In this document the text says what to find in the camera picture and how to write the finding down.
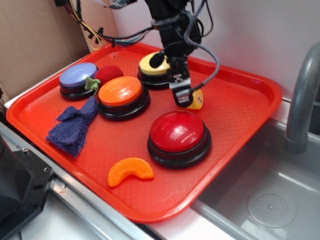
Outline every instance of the tray rim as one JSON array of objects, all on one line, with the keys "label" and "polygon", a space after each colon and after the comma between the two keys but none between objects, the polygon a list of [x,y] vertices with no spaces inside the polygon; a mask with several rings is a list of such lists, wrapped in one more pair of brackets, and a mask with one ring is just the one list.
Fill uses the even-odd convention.
[{"label": "tray rim", "polygon": [[[143,43],[137,43],[134,46],[122,47],[122,48],[106,45],[102,47],[100,50],[94,51],[88,54],[87,56],[79,59],[78,61],[72,63],[68,67],[78,63],[82,63],[82,62],[88,62],[87,60],[90,58],[94,58],[94,57],[99,58],[99,56],[103,56],[103,54],[105,54],[106,52],[113,53],[118,51],[130,51],[130,52],[139,53],[139,54],[149,54],[150,52],[159,51],[159,48],[146,45]],[[200,68],[201,71],[197,70],[197,72],[203,73],[202,71],[204,71],[205,72],[204,74],[211,73],[213,68],[216,67],[215,63],[208,62],[202,59],[197,59],[195,57],[190,57],[190,56],[188,57],[188,64],[189,64],[190,70],[195,68],[197,69]],[[17,130],[19,130],[28,139],[33,141],[42,151],[44,151],[47,155],[49,155],[58,164],[60,164],[59,162],[61,161],[61,158],[62,158],[59,152],[50,150],[50,148],[48,148],[48,146],[42,140],[39,141],[39,137],[34,132],[32,132],[30,129],[26,128],[26,126],[24,126],[21,122],[19,122],[18,111],[14,111],[14,109],[16,108],[24,109],[26,106],[28,106],[29,103],[32,103],[33,101],[35,101],[39,96],[57,87],[59,85],[58,76],[61,75],[63,71],[64,70],[60,70],[56,74],[53,74],[52,76],[50,76],[50,78],[48,78],[47,80],[43,81],[39,85],[30,89],[25,94],[21,95],[16,101],[12,103],[12,105],[9,107],[6,113],[6,118],[10,124],[12,124]],[[262,127],[262,125],[269,119],[269,117],[278,108],[278,106],[282,101],[282,91],[279,85],[274,81],[270,80],[269,78],[248,73],[248,72],[231,68],[228,66],[224,66],[224,65],[220,67],[220,71],[237,74],[237,76],[251,78],[253,81],[259,80],[263,82],[264,83],[263,86],[260,86],[260,87],[265,88],[264,90],[266,90],[266,92],[262,92],[261,89],[255,89],[255,90],[263,93],[267,97],[267,99],[269,100],[269,106],[267,110],[264,111],[264,113],[261,116],[259,116],[256,119],[256,121],[245,131],[245,133],[240,138],[238,138],[238,140],[220,158],[220,160],[215,165],[212,166],[212,168],[208,171],[208,173],[183,198],[183,200],[180,201],[179,204],[173,207],[169,207],[167,210],[158,211],[154,213],[144,213],[144,212],[131,210],[128,206],[120,202],[115,196],[113,196],[109,191],[106,191],[104,187],[102,187],[98,182],[94,181],[89,176],[85,174],[82,174],[81,176],[79,176],[79,171],[77,170],[78,168],[75,167],[69,161],[62,160],[64,165],[63,168],[67,168],[68,172],[71,175],[77,178],[82,184],[84,184],[87,188],[89,188],[95,194],[97,194],[97,192],[103,193],[103,194],[100,194],[100,195],[97,194],[97,195],[100,198],[102,198],[104,201],[106,201],[105,198],[107,198],[108,201],[106,202],[108,204],[110,204],[117,211],[125,215],[127,218],[137,223],[160,222],[160,221],[172,218],[176,214],[187,209],[187,207],[189,207],[192,204],[192,202],[200,195],[200,193],[210,184],[210,182],[237,154],[239,149],[241,149],[249,141],[249,139],[259,130],[259,128]]]}]

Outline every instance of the plastic tray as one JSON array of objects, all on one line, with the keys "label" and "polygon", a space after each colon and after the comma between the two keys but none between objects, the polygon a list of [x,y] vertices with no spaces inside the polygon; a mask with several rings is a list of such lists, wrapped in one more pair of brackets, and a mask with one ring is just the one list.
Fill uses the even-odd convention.
[{"label": "plastic tray", "polygon": [[[140,60],[158,48],[138,43],[132,47],[106,46],[77,63],[117,65],[125,75],[137,76]],[[206,79],[215,69],[210,62],[190,57],[192,85]],[[77,158],[46,141],[55,119],[68,106],[80,109],[86,100],[68,101],[59,92],[57,73],[16,100],[7,111],[7,120],[46,152],[67,172],[130,220],[154,223],[186,209],[216,177],[232,157],[277,109],[282,93],[279,86],[264,77],[222,66],[217,77],[203,89],[201,110],[175,105],[170,90],[150,90],[151,104],[138,117],[109,121],[100,114],[88,129],[86,144]],[[152,123],[161,115],[177,110],[196,113],[212,135],[208,157],[186,169],[167,169],[153,162],[147,150]],[[153,168],[154,179],[129,176],[120,185],[109,188],[107,176],[118,161],[138,157]]]}]

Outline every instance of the stainless steel sink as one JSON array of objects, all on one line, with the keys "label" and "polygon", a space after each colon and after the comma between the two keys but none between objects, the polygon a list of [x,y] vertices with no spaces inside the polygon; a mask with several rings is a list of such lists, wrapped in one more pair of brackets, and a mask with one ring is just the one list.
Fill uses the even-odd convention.
[{"label": "stainless steel sink", "polygon": [[320,138],[292,155],[285,129],[270,119],[192,208],[235,239],[320,239]]}]

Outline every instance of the blue cloth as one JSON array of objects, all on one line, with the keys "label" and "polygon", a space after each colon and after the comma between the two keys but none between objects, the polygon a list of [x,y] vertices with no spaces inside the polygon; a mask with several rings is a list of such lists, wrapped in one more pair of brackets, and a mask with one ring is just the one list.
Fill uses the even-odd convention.
[{"label": "blue cloth", "polygon": [[85,145],[89,124],[97,113],[98,103],[93,96],[80,110],[68,106],[56,119],[60,123],[48,132],[46,140],[76,158]]}]

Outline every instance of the sink drain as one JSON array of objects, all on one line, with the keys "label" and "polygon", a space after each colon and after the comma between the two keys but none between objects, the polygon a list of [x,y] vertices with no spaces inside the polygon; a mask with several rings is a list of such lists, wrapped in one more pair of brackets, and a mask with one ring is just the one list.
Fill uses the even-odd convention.
[{"label": "sink drain", "polygon": [[268,228],[281,228],[290,224],[296,217],[295,201],[277,188],[264,188],[256,191],[248,199],[250,216]]}]

